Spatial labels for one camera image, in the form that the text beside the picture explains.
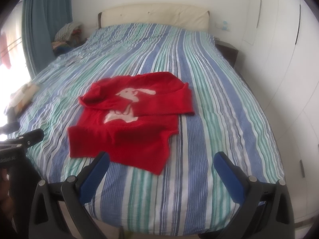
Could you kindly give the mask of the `red sweater with white bunny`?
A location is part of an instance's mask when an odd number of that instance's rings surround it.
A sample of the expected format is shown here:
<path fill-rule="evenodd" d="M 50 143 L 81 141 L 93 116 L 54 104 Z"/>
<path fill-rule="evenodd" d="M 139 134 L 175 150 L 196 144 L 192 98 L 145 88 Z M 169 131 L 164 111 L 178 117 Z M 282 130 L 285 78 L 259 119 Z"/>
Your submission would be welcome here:
<path fill-rule="evenodd" d="M 68 128 L 71 158 L 106 152 L 112 162 L 162 173 L 178 119 L 194 114 L 188 83 L 170 72 L 101 79 L 78 98 L 82 114 Z"/>

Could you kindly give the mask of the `pile of clothes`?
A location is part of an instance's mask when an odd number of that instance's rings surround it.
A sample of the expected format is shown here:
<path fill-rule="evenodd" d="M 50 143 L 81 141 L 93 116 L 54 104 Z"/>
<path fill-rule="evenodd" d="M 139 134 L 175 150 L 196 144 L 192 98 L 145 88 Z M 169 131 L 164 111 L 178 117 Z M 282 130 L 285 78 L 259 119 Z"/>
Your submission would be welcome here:
<path fill-rule="evenodd" d="M 51 43 L 53 54 L 58 57 L 80 46 L 82 23 L 70 22 L 65 24 L 55 35 Z"/>

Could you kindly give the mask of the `patterned cushion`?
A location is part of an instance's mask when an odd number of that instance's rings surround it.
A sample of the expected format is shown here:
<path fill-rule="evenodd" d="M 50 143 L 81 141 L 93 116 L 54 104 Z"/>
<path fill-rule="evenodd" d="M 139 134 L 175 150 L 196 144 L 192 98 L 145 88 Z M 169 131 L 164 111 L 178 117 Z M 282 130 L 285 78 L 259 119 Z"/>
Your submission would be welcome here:
<path fill-rule="evenodd" d="M 15 114 L 21 113 L 32 101 L 39 91 L 39 86 L 33 83 L 23 85 L 12 97 L 9 107 L 14 109 Z"/>

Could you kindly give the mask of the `red hanging garment outside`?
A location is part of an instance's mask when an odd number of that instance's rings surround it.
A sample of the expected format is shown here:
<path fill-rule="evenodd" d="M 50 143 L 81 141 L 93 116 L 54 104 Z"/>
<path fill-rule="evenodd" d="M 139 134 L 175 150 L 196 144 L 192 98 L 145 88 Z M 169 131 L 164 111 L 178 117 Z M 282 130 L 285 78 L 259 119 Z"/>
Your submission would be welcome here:
<path fill-rule="evenodd" d="M 0 38 L 1 64 L 4 64 L 8 69 L 11 68 L 9 50 L 7 45 L 7 36 L 3 32 Z"/>

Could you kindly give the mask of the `teal curtain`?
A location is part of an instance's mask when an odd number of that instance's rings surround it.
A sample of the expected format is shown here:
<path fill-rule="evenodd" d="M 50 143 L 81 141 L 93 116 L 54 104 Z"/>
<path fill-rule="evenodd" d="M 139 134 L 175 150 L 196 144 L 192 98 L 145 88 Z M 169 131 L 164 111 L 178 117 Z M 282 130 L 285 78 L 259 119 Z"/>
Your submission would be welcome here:
<path fill-rule="evenodd" d="M 31 78 L 55 60 L 51 43 L 71 21 L 71 0 L 23 0 L 22 44 Z"/>

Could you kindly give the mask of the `white wardrobe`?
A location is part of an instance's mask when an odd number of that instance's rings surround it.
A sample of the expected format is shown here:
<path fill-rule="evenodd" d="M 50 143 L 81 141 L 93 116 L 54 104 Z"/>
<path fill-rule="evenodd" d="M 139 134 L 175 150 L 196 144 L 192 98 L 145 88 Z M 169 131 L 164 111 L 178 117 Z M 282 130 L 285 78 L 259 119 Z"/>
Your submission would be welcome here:
<path fill-rule="evenodd" d="M 238 68 L 279 148 L 295 222 L 318 214 L 318 20 L 306 0 L 249 0 Z"/>

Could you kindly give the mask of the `dark wooden nightstand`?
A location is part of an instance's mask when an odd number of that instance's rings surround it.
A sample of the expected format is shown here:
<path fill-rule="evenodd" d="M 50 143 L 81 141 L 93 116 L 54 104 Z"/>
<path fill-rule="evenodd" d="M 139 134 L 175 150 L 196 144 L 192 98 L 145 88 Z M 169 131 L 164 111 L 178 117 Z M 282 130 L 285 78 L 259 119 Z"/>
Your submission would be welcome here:
<path fill-rule="evenodd" d="M 221 40 L 215 41 L 216 48 L 220 51 L 222 56 L 227 60 L 232 68 L 235 67 L 237 61 L 238 49 L 227 42 Z"/>

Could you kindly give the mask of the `cream padded headboard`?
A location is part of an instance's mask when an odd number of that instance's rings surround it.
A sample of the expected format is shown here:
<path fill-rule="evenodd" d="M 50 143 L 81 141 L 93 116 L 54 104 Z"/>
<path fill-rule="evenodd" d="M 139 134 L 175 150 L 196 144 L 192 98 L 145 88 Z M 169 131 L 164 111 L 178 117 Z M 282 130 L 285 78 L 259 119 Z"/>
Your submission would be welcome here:
<path fill-rule="evenodd" d="M 194 5 L 174 3 L 128 4 L 98 14 L 98 27 L 128 23 L 171 25 L 190 31 L 209 31 L 210 12 Z"/>

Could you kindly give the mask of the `wall socket with blue plugs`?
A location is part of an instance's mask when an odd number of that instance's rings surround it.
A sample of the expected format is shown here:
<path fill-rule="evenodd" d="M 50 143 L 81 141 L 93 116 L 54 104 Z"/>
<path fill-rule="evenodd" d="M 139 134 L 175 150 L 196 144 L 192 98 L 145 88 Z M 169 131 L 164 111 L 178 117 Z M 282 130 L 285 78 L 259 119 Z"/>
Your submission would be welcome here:
<path fill-rule="evenodd" d="M 227 21 L 219 21 L 215 23 L 215 27 L 217 29 L 223 30 L 223 31 L 230 31 L 230 24 Z"/>

